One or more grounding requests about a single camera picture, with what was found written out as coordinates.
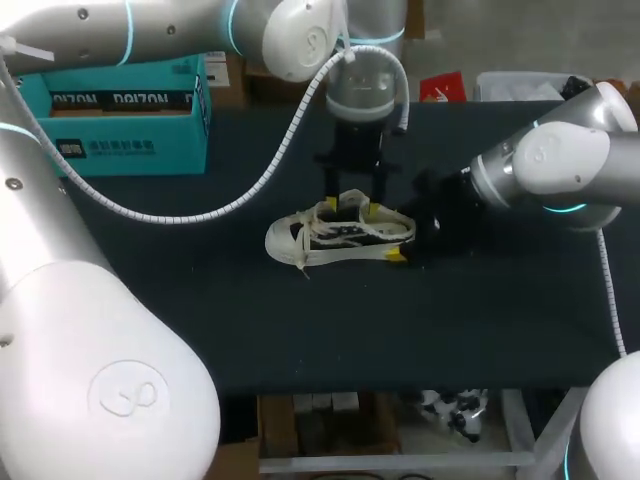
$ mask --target shoelace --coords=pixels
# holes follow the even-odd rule
[[[298,212],[294,216],[294,223],[300,223],[302,226],[296,235],[296,248],[294,252],[294,258],[296,262],[296,267],[300,270],[307,279],[309,279],[309,275],[305,271],[305,267],[307,266],[307,257],[309,255],[309,251],[311,250],[311,239],[317,235],[328,235],[333,233],[333,228],[330,224],[323,222],[318,218],[318,205],[315,207],[305,211]],[[350,240],[336,238],[333,240],[326,240],[328,244],[336,243],[336,244],[351,244],[354,247],[359,246],[359,244],[352,242]]]

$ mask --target cable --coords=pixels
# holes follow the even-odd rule
[[[380,55],[386,58],[387,60],[389,60],[394,65],[398,73],[398,76],[402,80],[401,87],[404,94],[402,113],[401,113],[400,122],[398,126],[400,129],[406,131],[409,125],[409,108],[410,108],[409,81],[407,79],[407,74],[404,70],[404,67],[402,66],[400,61],[392,53],[388,52],[383,48],[376,47],[376,46],[359,45],[356,47],[352,47],[351,51],[354,54],[371,53],[371,54]],[[118,203],[110,200],[109,198],[105,197],[100,192],[95,190],[73,169],[73,167],[69,164],[69,162],[67,162],[65,158],[60,154],[60,152],[58,152],[57,148],[55,147],[55,145],[53,145],[51,140],[49,140],[49,137],[44,132],[42,127],[39,125],[36,118],[33,116],[33,113],[31,112],[29,106],[27,105],[25,100],[22,98],[22,95],[20,94],[18,88],[14,84],[14,81],[9,73],[7,64],[4,61],[3,56],[0,56],[0,60],[1,60],[0,61],[0,80],[2,80],[2,82],[8,86],[8,90],[11,96],[15,99],[15,101],[24,111],[25,117],[28,122],[28,127],[36,135],[36,137],[42,144],[45,152],[49,154],[49,156],[51,156],[51,158],[55,161],[58,167],[60,167],[60,169],[67,175],[67,177],[69,177],[69,179],[74,184],[76,184],[80,188],[80,190],[82,190],[89,197],[91,197],[93,200],[95,200],[96,202],[98,202],[100,205],[107,208],[108,210],[111,210],[112,212],[122,215],[124,217],[127,217],[131,220],[136,220],[143,223],[152,223],[152,224],[161,224],[161,225],[185,225],[185,224],[207,222],[207,221],[222,217],[228,213],[231,213],[234,210],[243,206],[245,203],[247,203],[249,200],[255,197],[260,190],[262,190],[262,188],[271,179],[271,176],[274,174],[274,172],[276,171],[276,168],[282,161],[284,154],[286,153],[287,148],[289,147],[291,140],[293,139],[293,136],[296,130],[298,129],[298,126],[300,125],[300,121],[302,120],[302,117],[304,116],[304,113],[306,112],[307,107],[309,106],[309,103],[311,102],[313,95],[315,94],[316,90],[320,86],[320,83],[337,63],[345,59],[345,55],[349,55],[349,52],[347,51],[345,53],[344,51],[341,51],[336,53],[318,71],[316,76],[313,78],[313,80],[309,84],[309,87],[307,88],[307,91],[305,92],[304,97],[302,98],[302,101],[300,102],[300,105],[298,106],[298,109],[296,110],[296,113],[293,116],[291,123],[289,124],[289,128],[287,129],[287,132],[285,133],[284,138],[280,143],[280,147],[278,148],[278,151],[273,157],[273,160],[271,160],[271,163],[269,164],[265,172],[262,174],[262,176],[260,176],[258,181],[247,192],[245,192],[243,195],[238,197],[233,202],[227,205],[224,205],[220,208],[217,208],[216,210],[213,210],[211,212],[202,213],[199,215],[182,216],[182,217],[166,217],[166,216],[148,215],[145,213],[136,212],[134,210],[130,210],[126,207],[123,207],[122,205],[119,205]]]
[[[613,277],[611,276],[611,270],[609,269],[609,253],[607,252],[607,243],[604,239],[604,232],[602,229],[596,233],[598,237],[598,250],[600,250],[600,262],[602,263],[602,274],[604,275],[604,283],[607,287],[607,298],[609,300],[609,313],[611,314],[611,323],[613,324],[613,335],[616,338],[616,345],[618,346],[618,353],[621,357],[627,356],[627,349],[624,346],[624,340],[622,338],[622,330],[620,329],[620,322],[618,320],[618,307],[616,305],[616,293],[613,289]]]

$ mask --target metal table frame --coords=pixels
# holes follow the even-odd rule
[[[586,394],[586,388],[572,388],[535,440],[521,392],[503,390],[502,408],[511,451],[263,459],[260,461],[260,473],[293,478],[297,473],[317,472],[416,472],[432,468],[514,467],[516,480],[550,480],[563,462],[573,423]]]

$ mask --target robotic arm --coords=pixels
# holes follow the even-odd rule
[[[349,0],[348,23],[344,0],[8,3],[0,7],[0,38],[55,56],[55,62],[5,56],[13,75],[225,50],[264,63],[280,78],[302,81],[318,71],[339,35],[399,56],[406,14],[406,0]],[[379,125],[393,109],[393,68],[388,59],[363,54],[331,73],[327,105],[342,124],[344,143],[353,147],[362,125]],[[198,480],[211,463],[220,426],[207,369],[114,275],[4,82],[2,463],[13,480]],[[377,128],[364,129],[373,132],[367,138],[379,136]],[[601,84],[478,156],[456,176],[463,187],[457,191],[466,189],[465,198],[497,208],[535,201],[566,214],[574,226],[600,228],[620,205],[640,201],[640,168],[629,159],[640,144],[623,133],[635,131],[622,97]],[[619,435],[619,443],[633,448],[616,450],[615,458],[593,441],[600,430],[584,427],[610,400],[607,392],[624,390],[621,378],[635,380],[637,368],[623,370],[622,376],[605,372],[613,384],[596,382],[585,404],[580,425],[591,440],[582,434],[574,445],[586,452],[579,458],[590,459],[590,469],[582,471],[599,476],[578,480],[627,480],[640,470],[637,444],[624,434],[625,417],[612,419],[606,438]],[[603,467],[622,464],[620,458],[635,459],[629,476]]]
[[[301,81],[324,64],[339,34],[349,42],[343,0],[6,3],[0,7],[0,52],[13,75],[225,50]],[[406,0],[394,2],[399,6],[391,7],[390,17],[379,15],[373,0],[360,3],[367,5],[361,18],[349,24],[362,35],[358,41],[397,50]],[[388,10],[386,1],[377,4]],[[331,79],[331,104],[350,119],[384,118],[395,99],[393,62],[363,55],[351,63],[352,70]],[[4,75],[2,464],[13,480],[199,480],[220,428],[209,373],[111,270],[12,88]]]

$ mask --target sneaker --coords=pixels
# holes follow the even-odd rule
[[[281,218],[267,232],[267,253],[303,272],[342,260],[399,260],[400,245],[415,238],[415,222],[382,205],[370,207],[369,197],[349,190],[337,212],[325,201]]]

